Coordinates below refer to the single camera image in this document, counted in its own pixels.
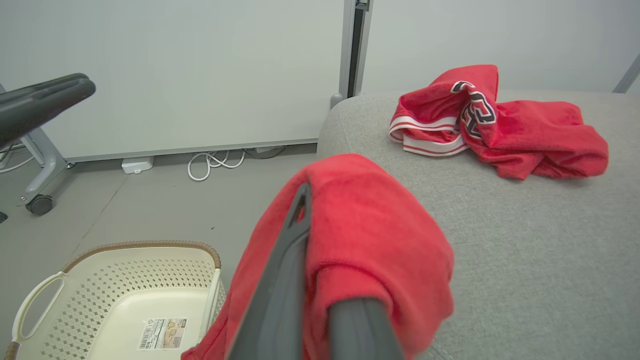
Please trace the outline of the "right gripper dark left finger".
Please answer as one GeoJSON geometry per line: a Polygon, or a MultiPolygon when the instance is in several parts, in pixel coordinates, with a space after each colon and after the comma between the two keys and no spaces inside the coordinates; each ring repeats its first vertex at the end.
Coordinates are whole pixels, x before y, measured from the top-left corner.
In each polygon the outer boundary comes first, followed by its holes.
{"type": "Polygon", "coordinates": [[[313,192],[301,184],[290,203],[233,343],[229,360],[301,360],[306,251],[313,192]]]}

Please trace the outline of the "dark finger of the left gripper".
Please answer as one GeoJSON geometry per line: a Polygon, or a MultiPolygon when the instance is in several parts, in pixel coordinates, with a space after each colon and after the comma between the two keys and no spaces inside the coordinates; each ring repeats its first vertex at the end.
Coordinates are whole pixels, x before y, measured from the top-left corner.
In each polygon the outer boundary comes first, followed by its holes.
{"type": "Polygon", "coordinates": [[[80,84],[63,85],[62,89],[43,89],[32,95],[0,104],[0,145],[12,144],[94,95],[96,85],[92,80],[80,84]]]}
{"type": "Polygon", "coordinates": [[[20,100],[21,98],[32,95],[38,91],[49,91],[55,89],[61,90],[62,86],[66,86],[66,88],[68,88],[71,85],[80,84],[80,81],[89,80],[89,76],[84,73],[73,73],[55,79],[46,80],[44,82],[24,86],[22,88],[13,89],[11,91],[2,93],[0,95],[0,104],[9,104],[10,101],[20,100]]]}

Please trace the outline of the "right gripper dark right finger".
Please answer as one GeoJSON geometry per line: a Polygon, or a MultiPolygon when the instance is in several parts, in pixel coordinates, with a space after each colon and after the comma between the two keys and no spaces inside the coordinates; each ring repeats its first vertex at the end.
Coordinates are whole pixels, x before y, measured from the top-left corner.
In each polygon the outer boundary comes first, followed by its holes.
{"type": "Polygon", "coordinates": [[[353,298],[328,311],[331,360],[404,360],[405,355],[381,300],[353,298]]]}

